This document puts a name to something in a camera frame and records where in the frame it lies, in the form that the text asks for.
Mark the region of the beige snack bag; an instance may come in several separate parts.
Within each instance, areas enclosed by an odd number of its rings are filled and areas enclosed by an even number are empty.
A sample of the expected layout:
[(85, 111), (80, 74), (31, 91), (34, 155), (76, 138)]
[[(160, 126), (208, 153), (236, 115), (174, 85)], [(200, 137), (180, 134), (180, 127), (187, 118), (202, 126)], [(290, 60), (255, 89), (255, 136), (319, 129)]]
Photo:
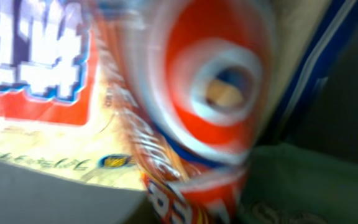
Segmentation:
[(114, 51), (134, 1), (0, 1), (0, 162), (140, 190), (183, 167), (139, 111)]

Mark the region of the red Top chocolate bar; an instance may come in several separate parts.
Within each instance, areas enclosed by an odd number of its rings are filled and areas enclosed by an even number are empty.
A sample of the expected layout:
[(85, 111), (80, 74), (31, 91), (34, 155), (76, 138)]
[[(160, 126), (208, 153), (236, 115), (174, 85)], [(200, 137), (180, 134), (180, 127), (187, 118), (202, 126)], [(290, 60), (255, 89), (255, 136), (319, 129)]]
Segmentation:
[(161, 223), (230, 223), (269, 95), (270, 1), (91, 1)]

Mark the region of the mint green wet wipes pack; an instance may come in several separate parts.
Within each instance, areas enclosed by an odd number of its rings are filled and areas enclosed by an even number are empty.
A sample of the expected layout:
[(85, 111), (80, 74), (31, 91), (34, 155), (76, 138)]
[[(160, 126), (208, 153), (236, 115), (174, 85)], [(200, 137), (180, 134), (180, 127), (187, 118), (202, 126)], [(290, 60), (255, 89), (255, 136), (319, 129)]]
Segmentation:
[(358, 224), (358, 164), (291, 144), (257, 147), (237, 218), (240, 223)]

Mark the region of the dark pouch in basket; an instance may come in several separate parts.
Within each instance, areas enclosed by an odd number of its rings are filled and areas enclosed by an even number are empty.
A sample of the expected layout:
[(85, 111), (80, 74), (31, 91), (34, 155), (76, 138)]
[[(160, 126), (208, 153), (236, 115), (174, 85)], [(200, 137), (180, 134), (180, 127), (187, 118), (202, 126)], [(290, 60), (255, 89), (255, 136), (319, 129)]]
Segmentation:
[(358, 0), (274, 1), (280, 55), (261, 144), (358, 163)]

